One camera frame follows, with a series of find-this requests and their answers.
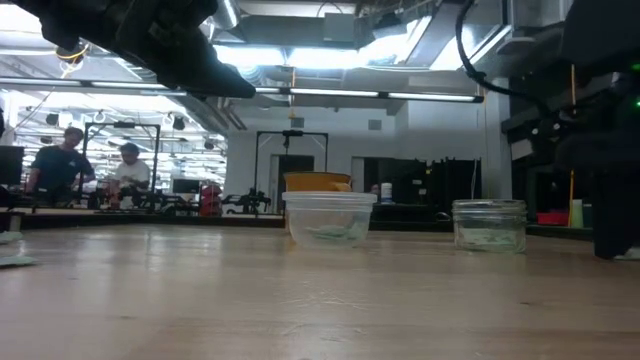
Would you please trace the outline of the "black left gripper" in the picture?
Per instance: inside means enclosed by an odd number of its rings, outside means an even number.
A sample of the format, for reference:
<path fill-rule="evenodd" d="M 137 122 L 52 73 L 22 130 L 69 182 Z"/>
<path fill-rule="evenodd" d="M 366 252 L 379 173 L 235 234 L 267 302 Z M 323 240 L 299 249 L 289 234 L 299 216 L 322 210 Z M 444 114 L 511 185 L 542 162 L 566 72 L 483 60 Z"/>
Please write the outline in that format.
<path fill-rule="evenodd" d="M 123 0 L 112 3 L 112 51 L 155 73 L 169 88 L 207 96 L 252 98 L 255 87 L 218 60 L 200 25 L 213 0 Z"/>

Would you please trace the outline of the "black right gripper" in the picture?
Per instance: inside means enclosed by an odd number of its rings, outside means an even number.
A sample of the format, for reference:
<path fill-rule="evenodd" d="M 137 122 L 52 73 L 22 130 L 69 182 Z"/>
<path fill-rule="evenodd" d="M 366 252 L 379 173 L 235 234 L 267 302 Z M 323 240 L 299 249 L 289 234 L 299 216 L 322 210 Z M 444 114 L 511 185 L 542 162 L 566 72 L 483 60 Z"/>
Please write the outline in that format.
<path fill-rule="evenodd" d="M 639 245 L 638 129 L 571 134 L 558 144 L 554 164 L 566 170 L 608 171 L 593 176 L 597 257 L 614 259 Z"/>

